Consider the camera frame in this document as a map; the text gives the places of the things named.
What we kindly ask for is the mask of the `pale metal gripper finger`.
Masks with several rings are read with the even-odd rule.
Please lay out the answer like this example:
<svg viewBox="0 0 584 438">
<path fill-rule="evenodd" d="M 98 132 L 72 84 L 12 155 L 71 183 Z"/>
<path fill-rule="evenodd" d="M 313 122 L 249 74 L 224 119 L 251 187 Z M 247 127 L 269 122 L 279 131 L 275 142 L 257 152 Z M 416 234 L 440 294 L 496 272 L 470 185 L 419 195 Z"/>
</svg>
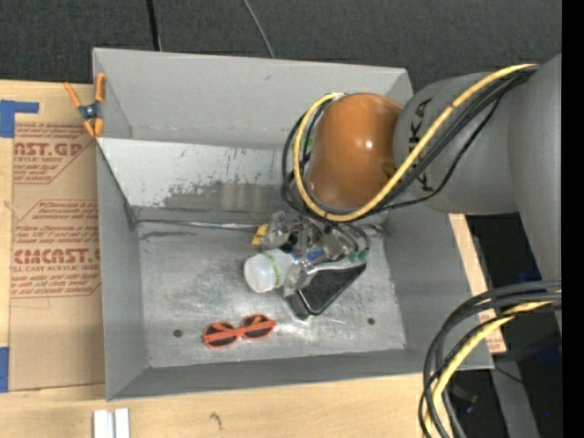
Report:
<svg viewBox="0 0 584 438">
<path fill-rule="evenodd" d="M 292 247 L 294 245 L 294 228 L 287 213 L 279 211 L 272 214 L 266 231 L 268 247 Z"/>
<path fill-rule="evenodd" d="M 313 266 L 305 266 L 295 264 L 290 267 L 285 279 L 282 295 L 283 297 L 290 297 L 296 291 L 306 287 L 316 274 L 316 268 Z"/>
</svg>

